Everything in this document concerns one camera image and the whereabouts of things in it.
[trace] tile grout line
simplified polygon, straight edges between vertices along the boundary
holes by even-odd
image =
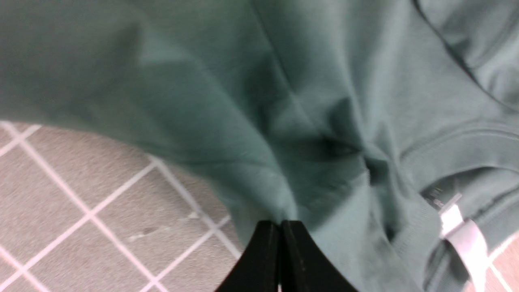
[[[215,227],[213,220],[202,210],[193,195],[191,195],[189,191],[177,180],[176,176],[168,169],[165,163],[159,158],[151,155],[149,158],[151,161],[156,163],[157,168],[162,173],[162,176],[173,186],[173,188],[175,188],[175,190],[191,206],[191,208],[200,215],[202,221],[204,221],[210,229],[213,229]],[[240,258],[241,252],[220,229],[216,229],[215,234],[234,257]]]
[[[20,134],[16,130],[16,128],[8,122],[2,123],[4,128],[11,133],[15,138]],[[25,150],[25,152],[36,162],[45,173],[61,188],[61,190],[71,199],[76,206],[78,206],[86,215],[92,215],[92,211],[86,206],[86,204],[72,191],[72,189],[66,184],[66,182],[52,169],[52,167],[41,157],[39,153],[29,144],[29,142],[25,140],[20,141],[20,146]],[[133,255],[127,248],[124,246],[119,239],[113,234],[113,232],[96,216],[92,215],[90,220],[98,227],[98,229],[116,246],[117,249],[123,255],[125,255],[130,262],[142,273],[146,276],[150,281],[155,277],[151,274],[151,272]],[[168,290],[162,286],[161,283],[157,283],[156,287],[161,292],[168,292]]]
[[[117,188],[111,195],[109,195],[105,200],[103,200],[101,203],[99,203],[93,210],[92,214],[95,215],[98,212],[100,212],[104,207],[106,207],[109,203],[113,202],[119,195],[121,195],[123,192],[125,192],[127,189],[129,189],[133,184],[135,184],[139,179],[147,175],[153,168],[155,168],[155,165],[153,163],[149,164],[147,167],[145,167],[143,170],[138,172],[136,175],[134,175],[132,178],[130,178],[127,182],[125,182],[122,186]],[[49,254],[54,248],[56,248],[59,244],[61,244],[63,241],[65,241],[72,233],[74,233],[76,230],[78,230],[81,226],[83,226],[88,220],[91,219],[90,215],[84,215],[81,219],[79,219],[74,225],[72,225],[70,228],[68,228],[65,232],[63,232],[61,235],[59,235],[54,241],[52,241],[49,245],[47,245],[44,249],[42,249],[36,256],[31,258],[24,266],[23,271],[26,271],[35,264],[37,264],[44,256]],[[16,281],[21,276],[21,273],[15,273],[10,278],[8,278],[0,287],[8,286],[12,282]]]
[[[513,292],[512,288],[510,288],[510,285],[508,285],[508,283],[505,281],[505,279],[503,278],[503,275],[501,274],[501,272],[499,272],[496,268],[496,266],[491,263],[490,264],[490,269],[492,270],[492,272],[494,273],[494,275],[496,276],[497,280],[499,280],[499,282],[501,283],[501,285],[503,286],[503,288],[507,291],[507,292]]]
[[[230,217],[225,216],[217,225],[217,228],[221,228],[224,226],[227,222],[229,222]],[[195,243],[193,243],[188,249],[186,249],[180,256],[178,256],[171,264],[169,264],[164,270],[162,270],[153,281],[150,281],[144,288],[142,288],[139,292],[147,292],[148,290],[155,285],[155,283],[158,283],[162,278],[164,278],[169,272],[174,270],[182,261],[184,261],[191,253],[193,253],[198,247],[200,247],[202,244],[204,244],[211,236],[214,234],[214,229],[210,229],[208,232],[206,232],[204,235],[202,235],[201,238],[199,238]]]
[[[9,151],[13,150],[20,143],[21,140],[28,138],[30,135],[34,134],[40,128],[41,128],[41,126],[39,126],[39,125],[30,126],[19,137],[11,139],[11,141],[9,143],[7,143],[5,146],[0,148],[0,157],[4,156]]]
[[[512,234],[507,240],[505,240],[505,242],[500,244],[496,249],[494,249],[494,251],[492,251],[492,253],[488,257],[489,262],[492,263],[493,261],[495,261],[497,257],[499,257],[508,248],[508,246],[512,244],[512,242],[514,242],[514,240],[516,240],[518,237],[519,232],[516,232]]]
[[[34,288],[40,292],[50,292],[44,284],[42,284],[35,276],[33,276],[33,274],[31,274],[29,271],[23,271],[22,264],[20,264],[3,246],[0,246],[0,255],[18,271],[20,271],[20,273],[23,274],[23,276],[34,286]],[[5,288],[7,288],[7,286],[8,285],[5,287],[0,287],[0,291],[3,291]]]

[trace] seam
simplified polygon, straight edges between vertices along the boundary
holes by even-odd
[[[400,155],[400,161],[405,163],[406,161],[414,160],[415,157],[419,153],[423,153],[424,151],[430,151],[439,146],[439,144],[443,144],[446,141],[449,141],[453,138],[459,136],[470,135],[474,133],[479,133],[479,135],[484,135],[484,133],[490,134],[501,134],[503,136],[514,136],[519,139],[519,132],[515,132],[514,129],[508,127],[503,124],[480,124],[480,123],[469,123],[464,125],[459,125],[458,127],[448,130],[441,131],[436,134],[434,138],[428,138],[422,141],[418,141],[402,151]]]
[[[497,53],[503,49],[503,44],[514,34],[513,27],[517,25],[519,17],[519,6],[516,7],[507,23],[503,26],[501,33],[495,38],[493,44],[483,53],[480,60],[476,64],[467,66],[469,69],[478,69],[488,61],[490,61]]]
[[[519,136],[516,134],[513,134],[513,133],[509,133],[509,132],[495,131],[495,130],[494,131],[474,130],[474,131],[464,132],[464,133],[460,133],[459,135],[456,135],[453,137],[445,137],[445,139],[442,139],[442,141],[439,141],[436,144],[426,147],[425,149],[422,148],[423,149],[422,151],[418,151],[419,149],[417,149],[417,151],[414,153],[414,155],[406,157],[407,163],[406,163],[406,161],[403,162],[405,165],[404,169],[406,171],[409,171],[413,166],[416,165],[416,163],[419,162],[418,158],[420,158],[424,154],[427,154],[430,151],[434,151],[440,147],[445,146],[445,143],[451,141],[452,139],[465,138],[466,136],[482,136],[482,137],[494,136],[494,137],[498,137],[498,138],[502,138],[502,139],[515,140],[515,141],[519,142]]]
[[[479,81],[476,79],[476,77],[474,76],[474,74],[471,72],[471,68],[469,68],[467,66],[467,63],[465,62],[465,60],[459,55],[457,54],[453,49],[452,49],[452,46],[442,37],[442,35],[439,33],[439,31],[436,29],[435,26],[433,26],[431,24],[431,22],[429,21],[429,19],[427,18],[427,16],[425,15],[425,13],[422,11],[421,7],[420,7],[420,4],[418,2],[419,0],[412,0],[414,6],[415,6],[415,9],[418,11],[418,14],[423,18],[423,20],[425,21],[425,23],[429,26],[429,28],[432,30],[432,32],[440,39],[440,41],[443,43],[443,45],[445,46],[445,50],[447,51],[447,53],[450,55],[450,57],[452,58],[452,60],[465,72],[465,74],[470,78],[472,79],[472,81],[474,82],[474,84],[482,91],[484,92],[488,97],[490,97],[492,100],[494,100],[496,103],[498,103],[500,106],[502,106],[503,108],[507,109],[507,110],[512,110],[516,113],[519,113],[519,110],[516,110],[510,106],[508,106],[507,104],[503,103],[501,100],[497,99],[495,96],[493,96],[492,94],[490,94],[480,83]]]
[[[515,185],[512,188],[512,190],[505,191],[504,194],[494,197],[493,200],[489,201],[485,206],[482,206],[479,210],[477,210],[473,214],[465,215],[463,217],[463,219],[466,220],[467,218],[469,218],[474,221],[477,221],[478,219],[480,219],[480,220],[481,219],[488,220],[489,218],[492,219],[493,218],[493,216],[491,216],[492,214],[489,214],[489,213],[491,213],[492,209],[494,207],[499,207],[499,205],[502,201],[508,200],[508,197],[514,198],[515,196],[518,195],[518,192],[519,192],[519,184]]]

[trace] floor tile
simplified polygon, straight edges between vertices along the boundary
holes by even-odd
[[[519,291],[519,238],[494,261],[503,278],[513,291]]]
[[[7,145],[7,143],[9,143],[11,140],[11,135],[9,135],[6,130],[0,127],[0,148]]]
[[[13,125],[16,128],[16,130],[18,130],[19,132],[23,132],[23,131],[27,130],[27,128],[32,126],[32,124],[28,124],[28,123],[14,123],[14,122],[13,122]]]
[[[170,167],[173,174],[180,181],[180,183],[191,193],[202,210],[218,223],[221,219],[227,216],[227,209],[214,196],[209,186],[200,179],[194,178],[191,175],[179,170],[175,167]]]
[[[215,237],[210,237],[173,269],[162,283],[169,291],[213,292],[236,263]]]
[[[154,274],[208,231],[158,170],[152,170],[99,213]]]
[[[229,240],[234,243],[234,245],[238,248],[240,252],[244,251],[243,244],[240,239],[238,239],[238,235],[234,229],[234,225],[232,222],[229,222],[220,228],[222,232],[229,238]]]
[[[138,149],[82,132],[42,128],[28,141],[91,208],[150,163]]]
[[[14,274],[15,269],[0,257],[0,283]]]
[[[24,277],[19,277],[18,280],[9,285],[4,292],[38,292],[38,289],[33,287]]]
[[[474,284],[468,283],[465,292],[476,292]],[[501,282],[499,282],[490,269],[487,271],[485,292],[506,292]]]
[[[128,292],[147,283],[137,268],[90,222],[30,271],[53,292]]]
[[[25,263],[83,215],[24,153],[0,157],[0,244]]]

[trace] gray tile floor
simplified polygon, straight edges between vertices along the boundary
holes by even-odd
[[[0,291],[213,291],[242,252],[225,207],[116,141],[0,126]]]

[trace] black hanger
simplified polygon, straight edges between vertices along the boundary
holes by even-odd
[[[216,292],[358,292],[328,261],[300,221],[260,221]]]

